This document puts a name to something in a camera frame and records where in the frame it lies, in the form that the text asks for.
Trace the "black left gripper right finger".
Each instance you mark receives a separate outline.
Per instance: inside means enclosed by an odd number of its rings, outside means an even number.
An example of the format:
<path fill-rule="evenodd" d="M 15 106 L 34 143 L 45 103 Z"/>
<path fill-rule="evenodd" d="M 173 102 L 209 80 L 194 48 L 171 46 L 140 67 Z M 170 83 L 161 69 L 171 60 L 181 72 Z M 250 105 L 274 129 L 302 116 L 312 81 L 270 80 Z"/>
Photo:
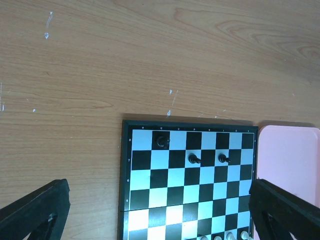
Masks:
<path fill-rule="evenodd" d="M 265 179 L 255 179 L 249 194 L 249 211 L 261 240 L 320 238 L 318 207 Z"/>

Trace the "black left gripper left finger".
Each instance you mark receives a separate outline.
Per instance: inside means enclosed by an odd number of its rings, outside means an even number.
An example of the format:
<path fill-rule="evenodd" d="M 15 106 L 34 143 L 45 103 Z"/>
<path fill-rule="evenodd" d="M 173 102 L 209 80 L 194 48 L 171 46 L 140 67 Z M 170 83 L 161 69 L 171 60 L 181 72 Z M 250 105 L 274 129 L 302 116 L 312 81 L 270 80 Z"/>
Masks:
<path fill-rule="evenodd" d="M 55 179 L 0 210 L 2 240 L 60 240 L 70 210 L 69 184 Z"/>

